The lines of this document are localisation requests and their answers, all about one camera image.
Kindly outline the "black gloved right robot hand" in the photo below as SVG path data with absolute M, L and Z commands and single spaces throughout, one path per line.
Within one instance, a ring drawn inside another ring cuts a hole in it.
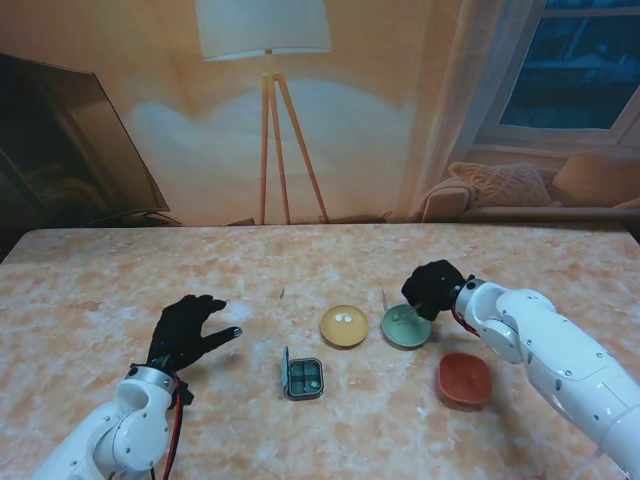
M 464 277 L 445 259 L 437 260 L 417 267 L 402 286 L 401 294 L 421 318 L 434 321 L 440 312 L 452 309 L 463 286 L 474 278 Z

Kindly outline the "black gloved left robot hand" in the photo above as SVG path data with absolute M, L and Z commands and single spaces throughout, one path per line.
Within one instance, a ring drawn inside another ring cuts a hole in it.
M 165 372 L 179 372 L 240 337 L 243 331 L 237 326 L 202 335 L 204 323 L 225 307 L 225 301 L 211 295 L 187 295 L 165 307 L 152 335 L 146 365 Z

